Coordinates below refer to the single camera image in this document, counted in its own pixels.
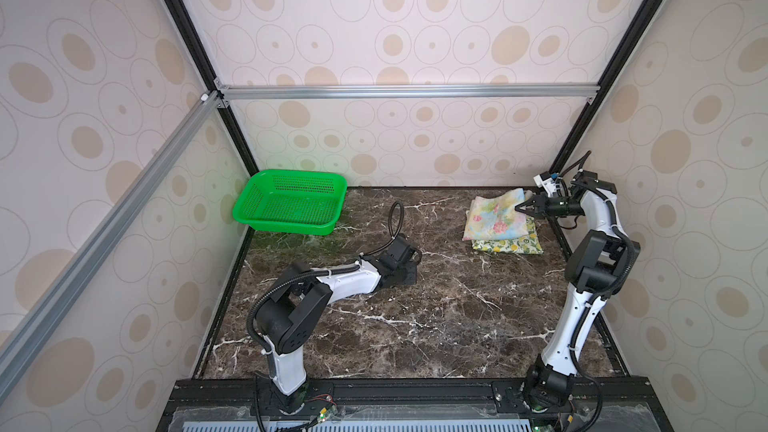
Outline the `lemon print skirt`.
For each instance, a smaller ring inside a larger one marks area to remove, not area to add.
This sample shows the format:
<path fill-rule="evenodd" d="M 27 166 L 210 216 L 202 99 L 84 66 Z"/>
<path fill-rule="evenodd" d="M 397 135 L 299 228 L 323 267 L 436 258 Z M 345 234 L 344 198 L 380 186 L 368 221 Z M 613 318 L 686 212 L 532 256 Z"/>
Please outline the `lemon print skirt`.
<path fill-rule="evenodd" d="M 473 240 L 472 248 L 476 251 L 491 253 L 512 253 L 522 255 L 540 255 L 543 248 L 540 244 L 535 221 L 526 220 L 528 234 L 515 239 L 505 240 Z"/>

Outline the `pastel floral skirt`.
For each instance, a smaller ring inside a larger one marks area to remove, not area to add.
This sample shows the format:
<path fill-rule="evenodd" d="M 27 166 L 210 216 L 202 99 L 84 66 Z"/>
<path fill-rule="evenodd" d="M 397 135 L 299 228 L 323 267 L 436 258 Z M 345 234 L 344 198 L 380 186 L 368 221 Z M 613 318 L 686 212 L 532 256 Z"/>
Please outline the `pastel floral skirt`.
<path fill-rule="evenodd" d="M 490 199 L 475 197 L 467 213 L 463 239 L 497 241 L 528 235 L 528 216 L 515 210 L 515 207 L 525 200 L 525 191 L 522 188 Z"/>

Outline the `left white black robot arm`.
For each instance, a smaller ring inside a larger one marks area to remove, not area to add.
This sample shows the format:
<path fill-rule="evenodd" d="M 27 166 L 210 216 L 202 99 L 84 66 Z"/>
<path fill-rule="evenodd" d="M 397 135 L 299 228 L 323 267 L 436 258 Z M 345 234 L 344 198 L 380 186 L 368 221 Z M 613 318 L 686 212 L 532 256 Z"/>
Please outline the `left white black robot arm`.
<path fill-rule="evenodd" d="M 333 267 L 292 263 L 251 306 L 246 330 L 267 358 L 273 389 L 291 397 L 306 381 L 303 346 L 326 308 L 382 289 L 413 285 L 422 252 L 400 233 L 354 262 Z"/>

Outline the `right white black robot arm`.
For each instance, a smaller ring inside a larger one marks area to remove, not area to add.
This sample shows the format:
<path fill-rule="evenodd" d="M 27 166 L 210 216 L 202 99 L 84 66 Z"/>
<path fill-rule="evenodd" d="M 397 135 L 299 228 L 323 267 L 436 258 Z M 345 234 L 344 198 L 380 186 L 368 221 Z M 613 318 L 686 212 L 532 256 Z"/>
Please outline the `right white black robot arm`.
<path fill-rule="evenodd" d="M 528 369 L 522 395 L 536 412 L 562 407 L 582 374 L 579 357 L 589 331 L 608 300 L 626 282 L 641 251 L 625 233 L 617 211 L 617 189 L 598 174 L 579 169 L 568 188 L 552 175 L 537 183 L 544 192 L 515 207 L 533 218 L 583 216 L 588 230 L 567 259 L 566 302 L 554 335 Z"/>

